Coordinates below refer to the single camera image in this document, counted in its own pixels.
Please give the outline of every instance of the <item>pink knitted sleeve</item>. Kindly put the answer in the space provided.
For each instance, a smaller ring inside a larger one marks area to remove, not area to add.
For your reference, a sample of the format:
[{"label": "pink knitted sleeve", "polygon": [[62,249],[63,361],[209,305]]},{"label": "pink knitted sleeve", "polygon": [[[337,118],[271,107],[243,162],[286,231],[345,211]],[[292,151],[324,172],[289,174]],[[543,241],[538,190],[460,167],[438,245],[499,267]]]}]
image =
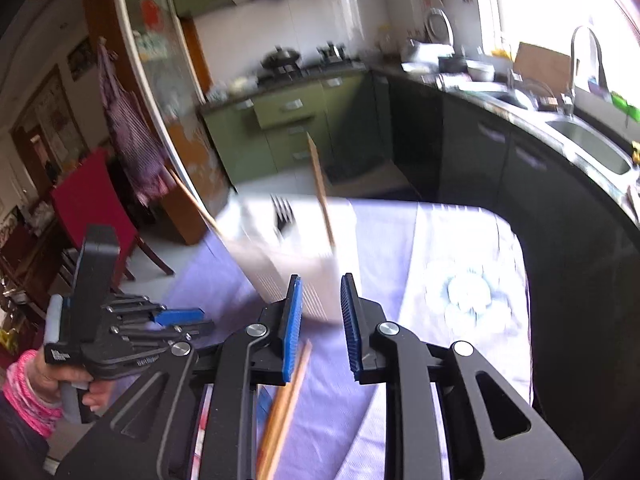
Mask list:
[{"label": "pink knitted sleeve", "polygon": [[35,350],[27,350],[9,366],[2,392],[22,420],[44,438],[49,438],[62,416],[62,409],[60,404],[49,404],[33,391],[24,367],[35,356]]}]

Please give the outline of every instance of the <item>fork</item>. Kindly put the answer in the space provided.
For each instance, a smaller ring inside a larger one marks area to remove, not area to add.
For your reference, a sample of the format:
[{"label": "fork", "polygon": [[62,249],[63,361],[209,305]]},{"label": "fork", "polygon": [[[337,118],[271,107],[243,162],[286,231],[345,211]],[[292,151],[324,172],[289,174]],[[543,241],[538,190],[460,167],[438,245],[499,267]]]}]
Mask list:
[{"label": "fork", "polygon": [[292,225],[296,219],[293,216],[293,211],[289,201],[286,198],[280,198],[271,195],[271,201],[273,202],[273,208],[276,211],[276,229],[281,236],[284,236],[290,225]]}]

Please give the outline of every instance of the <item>metal screw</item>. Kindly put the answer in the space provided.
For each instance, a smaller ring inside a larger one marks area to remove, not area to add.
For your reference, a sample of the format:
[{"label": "metal screw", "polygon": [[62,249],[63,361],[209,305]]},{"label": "metal screw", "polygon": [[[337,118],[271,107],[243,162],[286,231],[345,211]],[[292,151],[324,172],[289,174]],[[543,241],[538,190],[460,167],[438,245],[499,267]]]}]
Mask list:
[{"label": "metal screw", "polygon": [[180,341],[171,347],[171,353],[178,357],[188,355],[189,352],[191,352],[191,345],[184,341]]},{"label": "metal screw", "polygon": [[464,357],[469,357],[474,352],[474,348],[466,341],[457,341],[455,345],[453,345],[453,349],[456,354],[460,354]]},{"label": "metal screw", "polygon": [[267,327],[261,323],[253,323],[246,328],[246,332],[251,337],[261,337],[267,333]]},{"label": "metal screw", "polygon": [[400,327],[395,323],[386,321],[378,325],[378,331],[384,335],[396,335],[398,332],[400,332]]}]

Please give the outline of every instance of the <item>bottle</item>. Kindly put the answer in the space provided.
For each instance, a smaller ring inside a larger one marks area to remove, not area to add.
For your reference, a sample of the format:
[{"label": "bottle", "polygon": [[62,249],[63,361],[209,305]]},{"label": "bottle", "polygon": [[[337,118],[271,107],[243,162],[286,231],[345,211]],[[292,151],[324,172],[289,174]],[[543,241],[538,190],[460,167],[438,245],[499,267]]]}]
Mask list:
[{"label": "bottle", "polygon": [[376,46],[382,53],[382,59],[385,61],[393,60],[399,56],[398,44],[393,38],[391,25],[388,23],[378,27]]}]

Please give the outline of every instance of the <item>hanging cloth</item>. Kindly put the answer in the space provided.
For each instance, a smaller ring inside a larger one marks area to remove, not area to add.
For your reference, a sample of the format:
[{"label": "hanging cloth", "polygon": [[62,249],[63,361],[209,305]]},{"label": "hanging cloth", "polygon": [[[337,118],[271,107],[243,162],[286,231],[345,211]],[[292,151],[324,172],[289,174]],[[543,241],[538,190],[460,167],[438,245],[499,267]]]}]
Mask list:
[{"label": "hanging cloth", "polygon": [[111,140],[131,187],[140,203],[166,195],[175,182],[164,167],[164,147],[151,134],[133,92],[126,91],[115,75],[114,52],[98,42],[98,78],[100,95]]}]

